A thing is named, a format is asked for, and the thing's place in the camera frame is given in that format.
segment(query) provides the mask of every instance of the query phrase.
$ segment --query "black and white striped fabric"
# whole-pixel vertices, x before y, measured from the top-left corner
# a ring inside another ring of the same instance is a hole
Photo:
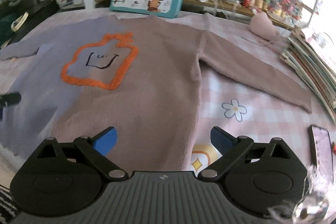
[[[8,224],[18,211],[9,190],[0,185],[0,224]]]

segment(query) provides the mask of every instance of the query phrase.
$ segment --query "flower print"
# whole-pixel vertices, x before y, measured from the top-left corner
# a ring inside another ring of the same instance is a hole
[[[231,104],[222,103],[222,108],[226,109],[224,116],[228,119],[236,116],[238,122],[243,120],[243,115],[247,113],[247,109],[244,106],[239,105],[239,102],[236,99],[231,100]]]

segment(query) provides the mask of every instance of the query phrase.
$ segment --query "stack of magazines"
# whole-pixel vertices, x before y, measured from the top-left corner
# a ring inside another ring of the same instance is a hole
[[[336,63],[307,30],[294,29],[289,46],[280,58],[295,69],[301,79],[320,98],[336,123]]]

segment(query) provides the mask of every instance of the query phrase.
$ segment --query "gray ribbed plate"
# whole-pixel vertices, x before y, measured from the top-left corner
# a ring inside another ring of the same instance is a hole
[[[11,224],[269,224],[232,205],[215,183],[193,172],[136,172],[112,182],[91,206],[72,215],[41,218],[19,214]]]

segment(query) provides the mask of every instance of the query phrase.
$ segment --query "orange fuzzy outline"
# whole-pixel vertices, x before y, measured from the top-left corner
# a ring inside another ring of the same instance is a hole
[[[61,70],[61,79],[70,84],[70,85],[88,85],[88,86],[96,86],[99,88],[102,88],[104,90],[115,90],[121,83],[122,79],[124,78],[128,68],[130,67],[133,60],[137,57],[139,49],[138,47],[134,45],[130,45],[129,43],[133,42],[133,39],[131,38],[133,36],[133,33],[126,33],[126,34],[110,34],[107,33],[104,35],[103,39],[100,42],[97,43],[90,43],[81,46],[73,55],[72,60],[69,63],[66,63],[62,70]],[[105,84],[101,81],[89,79],[89,78],[77,78],[68,75],[68,68],[77,61],[78,56],[82,50],[89,47],[98,47],[98,46],[104,46],[106,45],[110,40],[116,39],[119,40],[119,42],[115,45],[117,48],[130,48],[131,52],[130,54],[124,59],[121,66],[117,69],[115,73],[115,77],[112,79],[112,81],[108,84]]]

